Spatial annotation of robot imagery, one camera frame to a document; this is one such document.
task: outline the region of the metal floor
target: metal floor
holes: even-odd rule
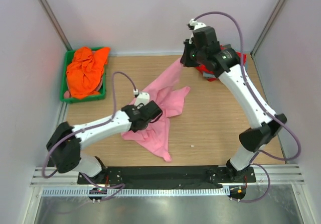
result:
[[[246,199],[261,196],[266,185],[248,186]],[[303,223],[291,185],[272,185],[255,203],[237,203],[226,196],[128,197],[86,204],[87,197],[42,197],[37,224],[210,224]]]

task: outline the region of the red cloth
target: red cloth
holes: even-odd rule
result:
[[[241,53],[236,52],[236,54],[237,54],[239,57],[241,57]],[[245,65],[245,62],[246,62],[246,55],[244,54],[244,59],[243,59],[243,64],[244,64],[244,65]],[[201,65],[201,66],[199,66],[199,67],[196,67],[196,69],[199,70],[202,74],[203,74],[203,72],[208,73],[208,74],[213,74],[213,72],[207,70],[204,65]],[[213,77],[213,78],[207,78],[206,80],[208,80],[209,82],[212,82],[212,81],[217,80],[217,78],[214,78],[214,77]]]

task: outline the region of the small white object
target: small white object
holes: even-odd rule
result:
[[[206,25],[205,25],[204,23],[202,23],[202,22],[194,21],[194,18],[190,20],[189,25],[190,25],[190,26],[193,26],[193,27],[194,27],[194,30],[206,26]],[[191,35],[191,38],[190,38],[190,40],[189,40],[189,43],[190,43],[190,44],[192,44],[192,37],[193,37],[193,34]]]
[[[134,92],[134,96],[139,95],[139,91],[138,91],[138,89],[136,89],[136,90],[134,89],[134,90],[133,90],[133,92]]]
[[[135,101],[135,106],[140,105],[141,103],[146,105],[149,103],[149,94],[147,92],[140,92]]]

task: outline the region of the metal strip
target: metal strip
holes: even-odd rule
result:
[[[67,103],[63,102],[61,104],[56,126],[58,126],[59,124],[61,124],[62,122],[64,122],[66,120],[68,108],[69,108],[69,105]]]
[[[257,40],[257,42],[254,45],[253,51],[251,52],[251,55],[255,55],[258,48],[260,47],[260,45],[262,44],[264,38],[266,37],[266,34],[269,32],[269,30],[271,29],[273,23],[275,22],[276,18],[278,17],[278,15],[280,14],[281,10],[283,9],[285,3],[287,0],[278,0],[278,2],[276,3],[276,6],[274,7],[271,16],[269,17],[269,20],[267,21],[267,23],[265,24],[263,31],[261,33],[261,35],[259,36],[259,39]]]
[[[137,56],[182,56],[183,51],[173,52],[115,52],[111,51],[110,57],[137,57]]]
[[[24,224],[31,224],[35,222],[42,193],[43,189],[41,187],[34,188]]]
[[[48,18],[50,19],[51,23],[53,24],[53,26],[54,26],[56,32],[58,33],[61,41],[64,43],[66,49],[68,51],[72,50],[72,47],[71,47],[71,45],[70,45],[70,43],[69,43],[64,31],[62,30],[59,22],[57,21],[57,18],[55,17],[53,11],[51,10],[47,0],[39,0],[39,2],[41,4],[41,6],[43,7],[43,9],[45,10],[45,12],[46,12]]]
[[[311,211],[311,206],[308,202],[306,193],[308,192],[306,185],[292,185],[294,196],[299,207],[304,223],[314,224],[318,223]]]
[[[271,184],[304,184],[304,179],[296,164],[279,164],[279,165],[262,165],[266,171],[269,173]],[[41,186],[41,187],[70,187],[70,186],[84,186],[78,185],[78,172],[70,171],[65,174],[57,173],[50,179],[44,179],[41,176],[41,167],[35,169],[33,179],[31,181],[31,187]],[[254,173],[256,176],[256,183],[248,183],[249,185],[266,185],[267,177],[263,170],[258,166],[253,166]],[[49,175],[55,170],[54,167],[48,167],[46,169],[46,174]],[[243,183],[224,183],[224,186],[228,185],[242,185]]]
[[[69,187],[69,188],[44,188],[43,197],[47,196],[92,196],[102,197],[114,194],[117,189],[108,189],[106,195],[90,194],[92,187]],[[220,189],[195,189],[195,190],[138,190],[138,189],[124,189],[121,190],[117,197],[158,197],[158,196],[209,196],[209,195],[229,195],[230,189],[225,186]]]

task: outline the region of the orange cloth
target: orange cloth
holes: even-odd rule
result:
[[[109,47],[97,50],[95,53],[88,47],[75,52],[74,59],[67,66],[66,72],[72,97],[83,99],[90,95],[100,94],[96,88],[104,74],[109,52]]]

